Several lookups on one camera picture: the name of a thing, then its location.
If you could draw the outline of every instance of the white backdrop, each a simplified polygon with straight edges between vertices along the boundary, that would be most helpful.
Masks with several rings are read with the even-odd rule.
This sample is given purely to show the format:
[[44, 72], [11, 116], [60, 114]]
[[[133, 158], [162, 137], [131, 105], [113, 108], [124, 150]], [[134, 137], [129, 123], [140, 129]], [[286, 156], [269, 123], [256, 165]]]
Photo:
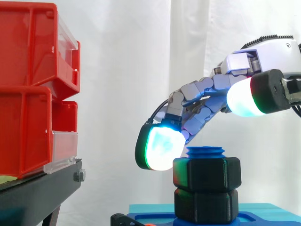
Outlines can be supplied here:
[[[61, 207], [58, 226], [108, 226], [134, 203], [172, 203], [171, 170], [135, 165], [152, 111], [181, 85], [262, 35], [301, 42], [299, 0], [55, 0], [81, 42], [79, 151], [87, 178]], [[240, 202], [301, 214], [300, 119], [218, 114], [191, 145], [220, 145], [241, 160]]]

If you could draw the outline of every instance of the blue light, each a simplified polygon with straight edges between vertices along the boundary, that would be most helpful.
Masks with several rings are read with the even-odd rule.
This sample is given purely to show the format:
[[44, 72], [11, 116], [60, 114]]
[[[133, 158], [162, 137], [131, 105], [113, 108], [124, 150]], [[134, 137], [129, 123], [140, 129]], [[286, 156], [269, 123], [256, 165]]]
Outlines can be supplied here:
[[152, 170], [168, 170], [173, 160], [181, 157], [186, 139], [179, 131], [168, 127], [150, 130], [146, 145], [146, 161]]
[[235, 83], [228, 91], [227, 104], [239, 116], [250, 117], [265, 115], [256, 106], [251, 93], [251, 78]]

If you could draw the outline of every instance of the robotic hand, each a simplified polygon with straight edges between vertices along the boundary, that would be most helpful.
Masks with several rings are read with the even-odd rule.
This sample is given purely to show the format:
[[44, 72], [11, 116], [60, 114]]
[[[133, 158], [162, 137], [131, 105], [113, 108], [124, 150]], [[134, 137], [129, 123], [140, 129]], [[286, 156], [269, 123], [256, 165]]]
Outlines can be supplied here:
[[173, 92], [142, 126], [138, 166], [167, 170], [219, 111], [257, 116], [292, 108], [301, 117], [301, 51], [292, 36], [262, 36], [228, 55], [210, 77]]

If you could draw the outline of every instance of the red storage bin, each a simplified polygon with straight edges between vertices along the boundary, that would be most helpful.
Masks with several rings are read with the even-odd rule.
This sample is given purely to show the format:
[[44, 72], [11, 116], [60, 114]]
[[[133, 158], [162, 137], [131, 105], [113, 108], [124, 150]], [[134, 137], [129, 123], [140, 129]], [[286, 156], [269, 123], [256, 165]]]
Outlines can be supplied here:
[[46, 86], [54, 99], [79, 93], [77, 42], [55, 4], [0, 1], [1, 86]]
[[77, 103], [47, 87], [0, 87], [0, 176], [23, 178], [74, 164]]

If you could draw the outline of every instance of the black hexagonal nut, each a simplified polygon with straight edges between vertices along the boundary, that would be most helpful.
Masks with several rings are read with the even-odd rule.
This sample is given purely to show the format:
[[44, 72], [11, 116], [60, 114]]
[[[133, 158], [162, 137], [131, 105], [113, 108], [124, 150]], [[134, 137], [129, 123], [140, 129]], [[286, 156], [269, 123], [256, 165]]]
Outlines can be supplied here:
[[240, 161], [235, 157], [218, 159], [176, 158], [174, 185], [192, 192], [228, 192], [241, 185]]
[[238, 216], [238, 193], [174, 192], [174, 212], [194, 224], [230, 224]]

